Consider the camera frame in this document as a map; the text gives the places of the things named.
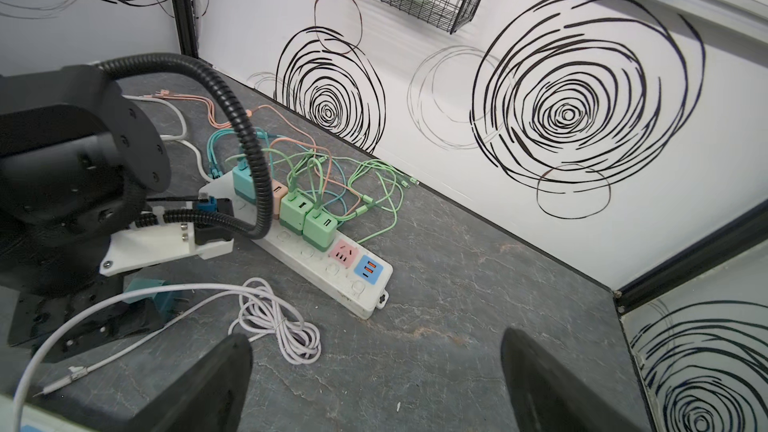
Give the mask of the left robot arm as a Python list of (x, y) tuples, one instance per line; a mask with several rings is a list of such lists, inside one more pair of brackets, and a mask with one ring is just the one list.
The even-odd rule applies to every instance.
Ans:
[(94, 66), (1, 80), (1, 283), (18, 292), (8, 343), (37, 349), (123, 290), (101, 272), (116, 232), (166, 190), (166, 148)]

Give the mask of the teal plug adapter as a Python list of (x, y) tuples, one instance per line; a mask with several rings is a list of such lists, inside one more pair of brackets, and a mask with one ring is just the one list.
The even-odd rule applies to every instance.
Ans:
[(233, 187), (235, 193), (243, 200), (255, 205), (257, 196), (250, 173), (250, 168), (244, 158), (237, 161), (232, 169)]
[[(165, 280), (134, 278), (127, 286), (125, 292), (133, 292), (142, 289), (151, 289), (167, 285)], [(166, 291), (146, 294), (139, 297), (124, 299), (126, 304), (133, 304), (144, 299), (150, 299), (164, 322), (169, 321), (175, 313), (177, 300), (181, 298), (180, 291)]]

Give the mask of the light green plug adapter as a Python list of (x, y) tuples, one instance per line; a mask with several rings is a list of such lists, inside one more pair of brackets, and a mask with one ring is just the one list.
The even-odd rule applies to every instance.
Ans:
[(306, 217), (314, 206), (315, 202), (301, 192), (288, 192), (280, 202), (279, 222), (283, 227), (301, 235)]

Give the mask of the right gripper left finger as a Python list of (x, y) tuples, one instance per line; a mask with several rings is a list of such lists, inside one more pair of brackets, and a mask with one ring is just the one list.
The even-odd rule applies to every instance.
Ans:
[(247, 337), (233, 334), (211, 349), (131, 418), (126, 431), (236, 431), (253, 368)]

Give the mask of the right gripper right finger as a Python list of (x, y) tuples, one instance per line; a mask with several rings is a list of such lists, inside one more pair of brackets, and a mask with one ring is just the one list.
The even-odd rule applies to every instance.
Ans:
[(525, 331), (508, 328), (500, 347), (506, 389), (521, 431), (637, 431), (639, 428)]

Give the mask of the long colourful power strip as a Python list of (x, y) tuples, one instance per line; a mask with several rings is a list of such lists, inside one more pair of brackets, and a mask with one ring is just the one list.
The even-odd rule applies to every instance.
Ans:
[(329, 249), (320, 251), (273, 218), (256, 244), (361, 319), (389, 300), (392, 265), (339, 231)]

